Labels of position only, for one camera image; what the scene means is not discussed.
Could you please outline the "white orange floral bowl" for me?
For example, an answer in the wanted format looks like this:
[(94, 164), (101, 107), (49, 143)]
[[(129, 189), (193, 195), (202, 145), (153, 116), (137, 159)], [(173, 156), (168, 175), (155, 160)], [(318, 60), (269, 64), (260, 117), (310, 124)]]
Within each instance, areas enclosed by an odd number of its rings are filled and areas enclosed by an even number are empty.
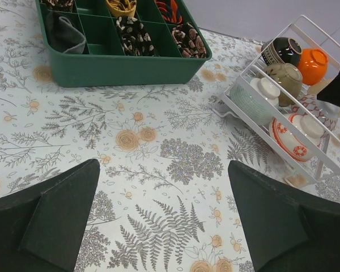
[[(310, 115), (288, 113), (284, 116), (313, 144), (320, 146), (324, 130)], [(290, 157), (299, 162), (307, 162), (314, 157), (314, 152), (309, 148), (310, 145), (300, 141), (276, 118), (269, 124), (269, 135)]]

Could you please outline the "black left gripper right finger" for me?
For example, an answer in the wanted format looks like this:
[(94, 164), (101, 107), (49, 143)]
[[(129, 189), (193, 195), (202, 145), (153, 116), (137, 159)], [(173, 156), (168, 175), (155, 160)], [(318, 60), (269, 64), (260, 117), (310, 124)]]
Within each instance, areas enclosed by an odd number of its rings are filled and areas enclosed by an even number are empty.
[(340, 203), (240, 161), (228, 175), (255, 271), (340, 271)]

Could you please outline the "olive brown bowl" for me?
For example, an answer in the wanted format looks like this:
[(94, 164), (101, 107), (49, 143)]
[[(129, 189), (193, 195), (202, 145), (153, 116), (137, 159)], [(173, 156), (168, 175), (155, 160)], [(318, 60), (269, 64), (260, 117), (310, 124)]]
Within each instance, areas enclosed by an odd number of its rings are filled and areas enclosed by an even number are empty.
[(303, 76), (297, 67), (290, 63), (276, 63), (262, 69), (290, 95), (297, 98), (301, 93)]

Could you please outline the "blue patterned bowl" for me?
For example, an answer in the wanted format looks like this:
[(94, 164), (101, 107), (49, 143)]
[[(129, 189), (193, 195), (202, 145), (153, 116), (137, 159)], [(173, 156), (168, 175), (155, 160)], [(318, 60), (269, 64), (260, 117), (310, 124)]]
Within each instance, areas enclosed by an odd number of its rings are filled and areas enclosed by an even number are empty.
[[(298, 102), (302, 104), (304, 108), (309, 110), (330, 131), (335, 128), (338, 121), (338, 114), (340, 112), (339, 107), (331, 103), (318, 100), (316, 95), (305, 95), (299, 98)], [(301, 121), (301, 119), (299, 121), (299, 129), (306, 133), (306, 135), (308, 135), (308, 132), (311, 132), (310, 136), (312, 138), (316, 138), (316, 136), (323, 138), (326, 136), (325, 129), (310, 118), (310, 115), (307, 114), (301, 107), (293, 104), (291, 105), (291, 110), (293, 113), (307, 116), (306, 121)]]

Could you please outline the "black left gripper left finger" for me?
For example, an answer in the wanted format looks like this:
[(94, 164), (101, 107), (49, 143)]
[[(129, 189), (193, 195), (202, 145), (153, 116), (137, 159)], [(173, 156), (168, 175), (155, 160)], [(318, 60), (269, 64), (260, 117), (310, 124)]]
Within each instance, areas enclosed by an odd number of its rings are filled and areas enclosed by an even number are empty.
[(0, 271), (74, 271), (100, 175), (96, 159), (0, 198)]

